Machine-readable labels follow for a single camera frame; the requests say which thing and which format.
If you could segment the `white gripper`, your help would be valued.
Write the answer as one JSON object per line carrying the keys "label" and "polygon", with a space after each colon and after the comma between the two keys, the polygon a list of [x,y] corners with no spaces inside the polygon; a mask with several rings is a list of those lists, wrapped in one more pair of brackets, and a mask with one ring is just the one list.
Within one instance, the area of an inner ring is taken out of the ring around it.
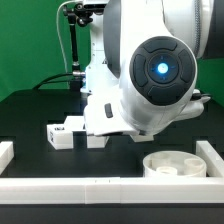
{"label": "white gripper", "polygon": [[152,141],[172,122],[199,116],[211,97],[195,89],[177,103],[157,106],[139,93],[124,97],[118,88],[87,99],[84,121],[88,136],[130,135],[135,142]]}

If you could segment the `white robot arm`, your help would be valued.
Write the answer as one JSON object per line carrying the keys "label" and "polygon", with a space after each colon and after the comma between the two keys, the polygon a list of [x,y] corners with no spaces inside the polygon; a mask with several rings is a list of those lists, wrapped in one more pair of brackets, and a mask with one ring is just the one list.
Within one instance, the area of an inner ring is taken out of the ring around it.
{"label": "white robot arm", "polygon": [[89,136],[147,141],[170,123],[199,116],[197,60],[224,57],[224,0],[109,0],[103,43],[118,84],[88,97]]}

